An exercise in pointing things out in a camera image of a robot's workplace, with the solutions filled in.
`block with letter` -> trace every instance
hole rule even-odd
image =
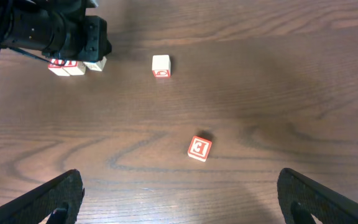
[[[70,75],[85,75],[86,66],[83,62],[69,60],[63,69]]]
[[[64,69],[63,66],[58,66],[64,63],[64,60],[57,60],[57,59],[51,59],[52,63],[50,63],[48,65],[49,70],[51,70],[54,74],[58,75],[58,76],[70,76],[69,73],[67,73]]]
[[[154,55],[152,70],[155,78],[171,77],[171,60],[169,55]]]
[[[194,159],[205,162],[206,158],[208,157],[211,146],[211,141],[200,138],[198,136],[194,136],[193,140],[191,141],[189,150],[187,151],[187,154]]]
[[[107,58],[103,57],[101,61],[98,62],[84,62],[84,64],[88,67],[88,69],[92,71],[102,72],[104,65],[106,64]]]

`wire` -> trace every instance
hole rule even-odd
[[[29,57],[29,58],[32,58],[32,59],[41,60],[41,61],[43,61],[43,62],[47,62],[47,63],[52,64],[52,65],[64,66],[64,65],[66,64],[66,60],[64,60],[62,64],[52,63],[52,62],[48,61],[47,59],[44,59],[44,58],[42,58],[42,57],[38,57],[38,56],[36,56],[36,55],[34,55],[34,54],[32,54],[32,53],[28,53],[28,52],[26,52],[25,50],[19,49],[19,48],[17,48],[17,47],[8,47],[8,49],[13,50],[14,52],[19,53],[19,54],[21,54],[21,55],[24,55],[24,56],[26,56],[26,57]]]

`small block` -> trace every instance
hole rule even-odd
[[[154,55],[152,70],[155,78],[171,77],[171,60],[169,55]]]
[[[212,142],[198,136],[194,136],[187,154],[194,159],[205,162],[211,149]]]
[[[69,60],[63,69],[70,75],[85,75],[86,66],[83,62]]]
[[[62,64],[64,62],[64,60],[57,60],[57,59],[51,59],[50,61],[51,63],[56,63],[56,64]],[[54,65],[54,64],[49,64],[48,65],[48,69],[51,70],[54,74],[58,75],[58,76],[70,76],[69,73],[67,73],[62,66],[58,66],[58,65]]]
[[[84,64],[88,67],[88,69],[92,71],[102,72],[104,65],[106,64],[107,58],[103,57],[101,61],[98,62],[84,62]]]

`wood grain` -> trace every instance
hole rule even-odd
[[[78,223],[283,223],[284,167],[358,202],[358,1],[101,1],[104,72],[0,58],[0,205],[68,169]],[[169,54],[156,80],[151,58]],[[186,155],[214,135],[205,163]]]

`black object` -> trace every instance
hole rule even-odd
[[[85,190],[80,172],[69,170],[0,207],[0,224],[74,224]]]
[[[358,223],[358,203],[284,168],[277,182],[278,202],[287,224]]]
[[[39,50],[48,58],[97,62],[111,52],[107,22],[86,16],[89,0],[0,0],[0,50]]]

